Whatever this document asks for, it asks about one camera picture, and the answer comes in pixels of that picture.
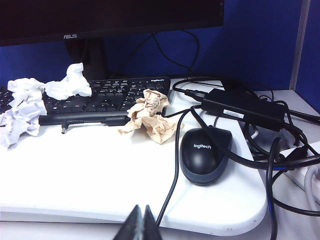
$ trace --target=white desk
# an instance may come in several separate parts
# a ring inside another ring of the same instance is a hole
[[[177,93],[171,99],[168,113],[196,104]],[[184,124],[181,136],[197,127],[191,115]],[[237,121],[220,119],[217,127],[232,132],[235,153],[251,158]],[[25,135],[0,152],[1,218],[119,223],[135,204],[149,204],[156,217],[173,180],[174,145],[174,137],[159,145],[143,129],[130,138],[100,124],[71,126],[64,135],[60,126],[41,127],[39,137]],[[265,213],[258,171],[230,160],[223,176],[207,187],[191,184],[180,172],[161,226],[233,236],[256,227]]]
[[[296,93],[289,90],[275,91],[276,100],[285,100],[291,109],[304,111],[309,114],[316,112],[304,102]],[[320,128],[317,125],[306,123],[298,118],[293,118],[294,123],[303,129],[309,141],[320,140]],[[261,132],[257,140],[261,144],[270,143],[274,133]],[[274,195],[289,205],[298,208],[308,208],[305,193],[295,185],[287,176],[282,175],[273,187]],[[314,218],[295,214],[275,206],[278,220],[278,240],[318,240],[320,227]],[[96,224],[96,223],[50,223],[50,222],[0,222],[1,240],[112,240],[120,224]],[[164,240],[269,240],[270,218],[267,213],[263,221],[253,230],[231,237],[211,236],[190,231],[182,231],[171,228],[160,228]]]

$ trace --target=blue partition wall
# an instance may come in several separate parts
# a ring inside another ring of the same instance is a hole
[[[295,91],[320,112],[320,2],[311,0]]]
[[[302,0],[226,0],[223,26],[190,30],[201,45],[194,71],[288,89],[301,3]],[[116,71],[147,35],[105,38],[108,69]],[[170,58],[186,65],[192,62],[196,42],[190,35],[168,31],[157,37]],[[62,41],[0,47],[0,84],[22,77],[35,77],[42,82],[60,80],[69,64],[71,58]],[[186,70],[166,60],[150,39],[121,72],[156,76],[181,75]]]

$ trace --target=black power adapter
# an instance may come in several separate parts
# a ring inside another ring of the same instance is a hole
[[[287,108],[275,102],[263,101],[244,92],[217,88],[209,93],[188,89],[184,94],[202,102],[201,109],[216,116],[277,132],[284,127]]]

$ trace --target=keyboard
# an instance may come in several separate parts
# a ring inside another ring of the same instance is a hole
[[[127,110],[137,99],[144,97],[145,89],[168,96],[171,80],[169,77],[145,77],[94,80],[88,83],[92,90],[90,97],[75,95],[66,100],[56,100],[44,93],[42,99],[47,115],[39,117],[39,124],[61,124],[62,128],[88,122],[122,126],[130,120]],[[0,87],[0,114],[11,108],[9,102],[13,99],[7,87]]]

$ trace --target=tissue paper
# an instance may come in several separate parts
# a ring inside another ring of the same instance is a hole
[[[70,96],[79,94],[90,97],[92,94],[89,83],[83,76],[82,63],[71,64],[66,70],[66,76],[61,81],[50,81],[45,84],[45,92],[49,97],[57,100],[66,100]]]
[[[149,137],[158,144],[167,141],[176,131],[177,123],[169,118],[157,115],[162,112],[163,108],[169,105],[166,95],[146,89],[143,91],[144,98],[136,100],[136,104],[128,110],[128,117],[131,120],[120,127],[118,131],[122,133],[130,133],[135,129],[139,129],[143,124]]]
[[[11,109],[0,114],[0,146],[15,144],[22,133],[39,134],[39,116],[47,115],[42,93],[45,84],[34,78],[21,78],[8,82],[14,100]]]

